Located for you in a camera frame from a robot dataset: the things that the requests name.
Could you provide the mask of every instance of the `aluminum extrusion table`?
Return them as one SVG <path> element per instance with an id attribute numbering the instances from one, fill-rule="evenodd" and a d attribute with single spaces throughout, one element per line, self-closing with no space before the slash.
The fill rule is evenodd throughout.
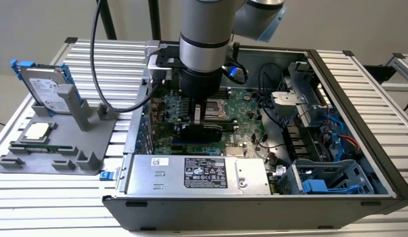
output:
<path id="1" fill-rule="evenodd" d="M 111 103 L 119 107 L 135 104 L 137 88 L 144 71 L 144 48 L 145 42 L 132 41 L 97 41 L 96 42 L 96 68 L 99 82 L 104 95 Z M 320 51 L 320 55 L 332 70 L 340 72 L 340 67 L 352 67 L 352 73 L 360 71 L 359 62 L 344 57 L 340 52 Z M 69 65 L 76 86 L 83 98 L 89 104 L 99 104 L 99 94 L 95 89 L 89 68 L 89 41 L 77 40 L 76 43 L 64 44 L 52 64 L 65 62 Z M 380 89 L 371 88 L 365 74 L 355 78 L 341 76 L 341 86 L 351 86 L 348 95 L 379 93 L 375 100 L 364 100 L 363 97 L 352 96 L 351 100 L 357 103 L 361 111 L 363 103 L 379 103 L 389 106 L 389 98 Z M 7 154 L 7 148 L 33 115 L 31 109 L 32 98 L 27 96 L 15 115 L 0 133 L 0 156 Z M 393 108 L 384 109 L 391 113 Z M 383 126 L 401 119 L 379 120 L 373 112 L 363 115 L 380 143 L 385 149 L 401 174 L 408 182 L 408 156 L 400 154 L 396 142 L 408 142 L 408 127 L 399 123 L 395 128 L 397 133 L 385 133 Z M 104 167 L 111 169 L 120 167 L 123 160 L 123 147 L 128 136 L 131 114 L 123 114 L 116 122 L 115 131 L 104 159 Z M 389 215 L 372 215 L 340 230 L 308 230 L 308 231 L 208 231 L 208 232 L 135 232 L 125 231 L 107 208 L 103 206 L 100 196 L 111 194 L 116 182 L 101 182 L 99 176 L 71 175 L 36 175 L 36 174 L 0 174 L 0 236 L 337 236 L 337 237 L 389 237 L 408 236 L 408 207 Z M 272 221 L 281 218 L 281 213 L 273 213 Z"/>

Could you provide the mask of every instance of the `metal bracket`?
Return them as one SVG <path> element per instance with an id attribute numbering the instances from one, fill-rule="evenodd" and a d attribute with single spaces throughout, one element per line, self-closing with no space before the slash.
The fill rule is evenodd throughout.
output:
<path id="1" fill-rule="evenodd" d="M 283 91 L 275 91 L 271 94 L 276 104 L 279 105 L 301 105 L 307 104 L 307 99 L 304 95 L 300 94 L 292 94 L 289 92 L 283 92 Z"/>

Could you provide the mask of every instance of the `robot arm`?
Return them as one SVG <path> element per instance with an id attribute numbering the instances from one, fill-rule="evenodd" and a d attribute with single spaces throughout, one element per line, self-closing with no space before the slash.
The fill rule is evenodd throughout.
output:
<path id="1" fill-rule="evenodd" d="M 284 0 L 184 0 L 180 32 L 180 88 L 205 115 L 220 89 L 232 33 L 269 41 L 285 12 Z"/>

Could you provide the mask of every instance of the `electronic component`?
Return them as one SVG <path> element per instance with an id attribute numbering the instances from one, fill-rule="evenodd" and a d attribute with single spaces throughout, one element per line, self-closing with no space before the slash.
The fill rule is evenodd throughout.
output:
<path id="1" fill-rule="evenodd" d="M 245 115 L 248 116 L 249 119 L 253 119 L 255 112 L 252 110 L 248 110 L 245 112 Z"/>
<path id="2" fill-rule="evenodd" d="M 68 66 L 36 64 L 33 61 L 11 61 L 12 69 L 17 78 L 24 82 L 37 106 L 44 106 L 51 115 L 71 114 L 69 105 L 59 95 L 59 88 L 63 84 L 75 84 Z M 81 105 L 83 99 L 77 89 L 75 91 L 77 102 Z"/>
<path id="3" fill-rule="evenodd" d="M 41 140 L 48 134 L 51 130 L 51 125 L 45 122 L 33 123 L 25 132 L 24 140 Z"/>
<path id="4" fill-rule="evenodd" d="M 224 154 L 227 157 L 244 157 L 244 149 L 241 147 L 225 147 Z"/>
<path id="5" fill-rule="evenodd" d="M 271 195 L 260 158 L 136 155 L 129 182 L 131 195 Z"/>
<path id="6" fill-rule="evenodd" d="M 261 112 L 257 110 L 256 111 L 256 120 L 261 120 L 263 119 L 263 115 Z"/>
<path id="7" fill-rule="evenodd" d="M 243 96 L 243 99 L 244 99 L 244 101 L 249 102 L 251 99 L 252 99 L 252 97 L 251 97 L 249 95 L 244 95 L 244 96 Z"/>
<path id="8" fill-rule="evenodd" d="M 252 134 L 251 142 L 252 142 L 252 144 L 256 144 L 256 134 L 255 133 Z"/>
<path id="9" fill-rule="evenodd" d="M 205 119 L 228 119 L 224 100 L 208 99 Z"/>

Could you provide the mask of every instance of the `blue cable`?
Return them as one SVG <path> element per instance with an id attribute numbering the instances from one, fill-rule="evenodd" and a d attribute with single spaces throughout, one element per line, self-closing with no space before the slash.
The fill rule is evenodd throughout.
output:
<path id="1" fill-rule="evenodd" d="M 332 121 L 335 121 L 336 123 L 340 124 L 341 134 L 344 135 L 344 130 L 345 130 L 344 129 L 345 128 L 344 127 L 344 125 L 345 125 L 344 122 L 341 122 L 335 116 L 331 116 L 328 114 L 324 114 L 324 117 L 328 117 Z M 337 154 L 333 162 L 339 162 L 340 161 L 343 154 L 344 154 L 344 140 L 340 139 L 340 150 L 339 150 L 339 154 Z"/>

